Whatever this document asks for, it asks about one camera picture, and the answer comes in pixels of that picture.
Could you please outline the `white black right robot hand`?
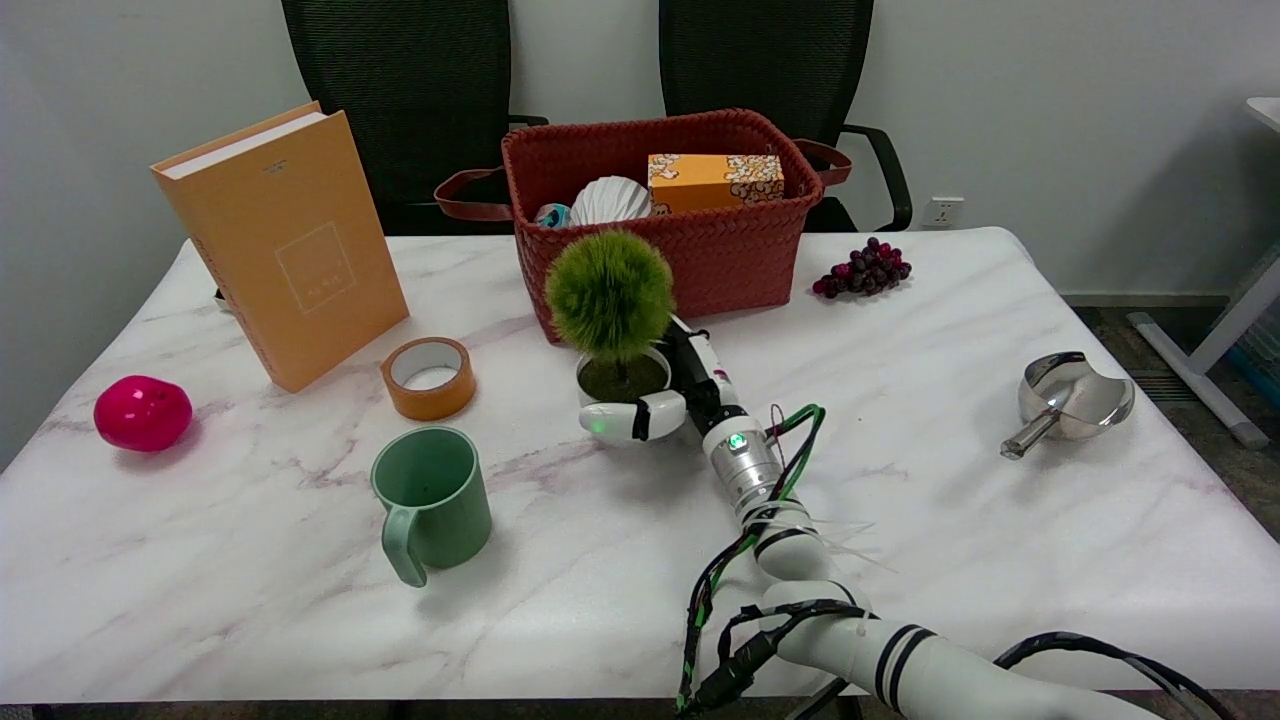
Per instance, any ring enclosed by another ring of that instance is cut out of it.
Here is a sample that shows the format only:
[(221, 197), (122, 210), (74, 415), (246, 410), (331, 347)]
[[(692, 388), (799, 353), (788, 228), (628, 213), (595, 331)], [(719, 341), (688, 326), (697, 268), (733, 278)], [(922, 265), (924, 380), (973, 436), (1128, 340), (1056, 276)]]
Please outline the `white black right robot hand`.
[(673, 315), (664, 334), (645, 351), (666, 373), (660, 389), (639, 398), (607, 402), (579, 387), (579, 424), (607, 443), (666, 438), (691, 420), (705, 434), (732, 416), (746, 414), (707, 331), (695, 331)]

